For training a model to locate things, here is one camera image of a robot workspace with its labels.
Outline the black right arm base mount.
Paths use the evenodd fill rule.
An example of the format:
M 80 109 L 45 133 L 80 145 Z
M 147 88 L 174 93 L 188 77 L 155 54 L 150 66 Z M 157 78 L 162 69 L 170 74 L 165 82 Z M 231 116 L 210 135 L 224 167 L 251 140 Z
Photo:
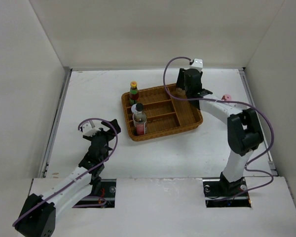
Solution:
M 244 177 L 229 183 L 219 179 L 203 179 L 203 192 L 207 208 L 251 207 Z

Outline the yellow-capped green-label sauce bottle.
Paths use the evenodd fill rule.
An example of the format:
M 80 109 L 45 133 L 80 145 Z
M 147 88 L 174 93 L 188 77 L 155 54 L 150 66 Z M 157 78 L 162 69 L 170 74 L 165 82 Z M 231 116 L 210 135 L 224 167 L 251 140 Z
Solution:
M 132 82 L 130 82 L 130 91 L 129 91 L 130 105 L 136 104 L 138 99 L 139 99 L 139 92 L 138 92 L 138 88 L 137 88 L 137 82 L 132 81 Z

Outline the dark soy sauce bottle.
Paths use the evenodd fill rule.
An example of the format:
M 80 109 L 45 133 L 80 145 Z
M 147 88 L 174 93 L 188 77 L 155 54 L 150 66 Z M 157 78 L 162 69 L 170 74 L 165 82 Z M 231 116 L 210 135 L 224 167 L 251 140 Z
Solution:
M 145 135 L 147 131 L 147 115 L 142 103 L 136 104 L 136 111 L 133 113 L 133 123 L 136 135 Z

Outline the black-capped pepper grinder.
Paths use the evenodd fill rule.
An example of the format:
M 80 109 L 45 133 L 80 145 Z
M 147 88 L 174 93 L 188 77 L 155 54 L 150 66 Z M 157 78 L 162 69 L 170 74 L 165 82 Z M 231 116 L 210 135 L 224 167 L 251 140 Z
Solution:
M 176 88 L 176 96 L 178 98 L 182 98 L 182 99 L 185 99 L 186 98 L 186 94 L 185 94 L 185 91 L 181 88 Z

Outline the woven wicker divided basket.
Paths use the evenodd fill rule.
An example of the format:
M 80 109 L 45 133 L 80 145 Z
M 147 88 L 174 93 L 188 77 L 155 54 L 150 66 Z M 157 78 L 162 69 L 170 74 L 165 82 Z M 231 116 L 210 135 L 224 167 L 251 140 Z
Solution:
M 187 101 L 170 97 L 163 86 L 139 90 L 139 102 L 144 106 L 147 115 L 147 133 L 136 134 L 132 119 L 130 93 L 121 96 L 124 118 L 129 137 L 136 142 L 174 135 L 196 129 L 203 123 L 199 110 Z

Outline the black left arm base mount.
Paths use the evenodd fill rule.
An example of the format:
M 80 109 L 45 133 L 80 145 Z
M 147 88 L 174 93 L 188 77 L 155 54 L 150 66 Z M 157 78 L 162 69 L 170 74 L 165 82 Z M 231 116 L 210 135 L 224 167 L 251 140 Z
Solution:
M 74 208 L 114 208 L 116 185 L 116 179 L 97 181 L 91 193 L 74 205 Z

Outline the pink-capped spice shaker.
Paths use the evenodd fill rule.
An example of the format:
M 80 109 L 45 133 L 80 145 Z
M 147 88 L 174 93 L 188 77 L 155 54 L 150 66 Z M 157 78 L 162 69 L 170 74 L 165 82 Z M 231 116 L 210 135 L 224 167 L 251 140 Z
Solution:
M 232 100 L 232 97 L 229 94 L 224 94 L 222 96 L 222 100 L 224 100 L 224 101 L 231 101 Z

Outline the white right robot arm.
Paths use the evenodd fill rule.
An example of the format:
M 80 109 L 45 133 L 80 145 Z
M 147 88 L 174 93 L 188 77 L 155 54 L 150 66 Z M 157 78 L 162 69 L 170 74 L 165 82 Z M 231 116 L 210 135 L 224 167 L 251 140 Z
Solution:
M 220 175 L 219 190 L 231 195 L 243 178 L 245 165 L 260 143 L 263 142 L 261 126 L 254 109 L 239 109 L 218 98 L 202 87 L 202 72 L 197 69 L 180 69 L 176 87 L 185 92 L 189 103 L 213 115 L 227 126 L 230 155 Z

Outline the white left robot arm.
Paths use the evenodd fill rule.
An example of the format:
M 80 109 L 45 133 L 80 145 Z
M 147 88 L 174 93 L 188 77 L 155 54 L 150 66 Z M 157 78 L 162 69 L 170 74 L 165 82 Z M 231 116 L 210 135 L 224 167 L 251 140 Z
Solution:
M 78 125 L 83 138 L 90 141 L 90 147 L 71 174 L 49 191 L 27 197 L 18 219 L 12 224 L 18 233 L 25 237 L 50 237 L 67 210 L 81 199 L 100 193 L 100 174 L 116 149 L 110 148 L 109 142 L 118 141 L 121 128 L 116 119 L 99 119 L 100 128 L 94 125 L 94 121 L 94 118 L 88 118 Z

